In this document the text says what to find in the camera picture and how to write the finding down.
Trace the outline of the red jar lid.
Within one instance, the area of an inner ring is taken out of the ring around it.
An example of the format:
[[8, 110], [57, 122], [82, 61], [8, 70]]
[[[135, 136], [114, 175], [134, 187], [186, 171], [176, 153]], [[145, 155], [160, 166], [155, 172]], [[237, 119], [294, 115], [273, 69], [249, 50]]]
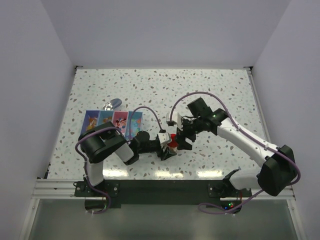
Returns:
[[170, 147], [170, 148], [177, 148], [179, 146], [179, 144], [177, 143], [176, 141], [176, 134], [172, 133], [170, 135], [171, 137], [171, 142], [169, 142], [167, 145]]

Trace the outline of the clear plastic jar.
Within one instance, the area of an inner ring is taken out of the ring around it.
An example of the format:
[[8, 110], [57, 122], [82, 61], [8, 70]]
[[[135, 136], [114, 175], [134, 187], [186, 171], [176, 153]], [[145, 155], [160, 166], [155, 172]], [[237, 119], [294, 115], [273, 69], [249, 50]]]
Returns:
[[170, 151], [172, 152], [172, 153], [178, 153], [178, 148], [177, 147], [169, 147], [169, 149], [170, 149]]

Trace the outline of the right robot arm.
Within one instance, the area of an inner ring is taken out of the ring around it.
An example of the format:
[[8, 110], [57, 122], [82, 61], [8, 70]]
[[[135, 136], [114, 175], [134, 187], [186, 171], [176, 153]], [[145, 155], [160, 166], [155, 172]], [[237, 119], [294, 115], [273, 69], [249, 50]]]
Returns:
[[263, 140], [233, 120], [226, 110], [213, 111], [201, 97], [187, 107], [191, 119], [173, 111], [166, 115], [167, 124], [177, 126], [175, 141], [179, 150], [191, 150], [187, 139], [194, 142], [197, 134], [210, 132], [237, 146], [260, 167], [259, 171], [236, 169], [230, 172], [222, 185], [227, 196], [233, 197], [242, 189], [262, 189], [276, 197], [299, 177], [293, 150], [287, 145], [278, 147]]

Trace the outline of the four-compartment candy tray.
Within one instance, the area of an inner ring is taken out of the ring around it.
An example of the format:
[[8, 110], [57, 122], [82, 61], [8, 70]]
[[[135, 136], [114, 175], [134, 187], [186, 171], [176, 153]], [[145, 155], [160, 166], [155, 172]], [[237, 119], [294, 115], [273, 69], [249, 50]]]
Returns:
[[97, 126], [102, 125], [100, 123], [100, 119], [102, 117], [112, 117], [112, 124], [115, 126], [115, 121], [119, 118], [126, 118], [126, 128], [120, 129], [123, 135], [127, 140], [129, 140], [129, 135], [130, 135], [130, 128], [131, 128], [131, 121], [132, 118], [138, 119], [141, 118], [141, 126], [143, 122], [143, 113], [136, 111], [133, 113], [132, 111], [114, 111], [114, 110], [86, 110], [85, 115], [84, 115], [84, 120], [82, 123], [82, 128], [81, 128], [81, 134], [83, 134], [85, 131], [86, 124], [88, 122], [88, 116], [90, 117], [97, 117]]

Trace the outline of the metal candy scoop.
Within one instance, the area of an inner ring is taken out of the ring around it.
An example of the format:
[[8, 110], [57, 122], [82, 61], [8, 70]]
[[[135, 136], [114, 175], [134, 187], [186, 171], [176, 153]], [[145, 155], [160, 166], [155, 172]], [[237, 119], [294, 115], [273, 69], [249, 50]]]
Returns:
[[122, 100], [119, 98], [114, 98], [108, 102], [106, 102], [102, 110], [103, 111], [114, 111], [116, 108], [120, 107], [122, 105]]

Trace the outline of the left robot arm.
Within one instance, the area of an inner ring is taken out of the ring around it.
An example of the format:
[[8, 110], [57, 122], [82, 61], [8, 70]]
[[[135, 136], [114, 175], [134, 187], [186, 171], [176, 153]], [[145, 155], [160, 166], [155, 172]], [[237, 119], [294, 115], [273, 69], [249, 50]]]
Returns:
[[155, 153], [165, 161], [177, 155], [170, 147], [171, 135], [161, 130], [154, 140], [146, 131], [139, 131], [132, 140], [127, 140], [113, 123], [107, 122], [82, 133], [75, 145], [75, 151], [84, 158], [86, 191], [99, 196], [104, 190], [103, 161], [116, 154], [125, 165], [139, 160], [140, 154]]

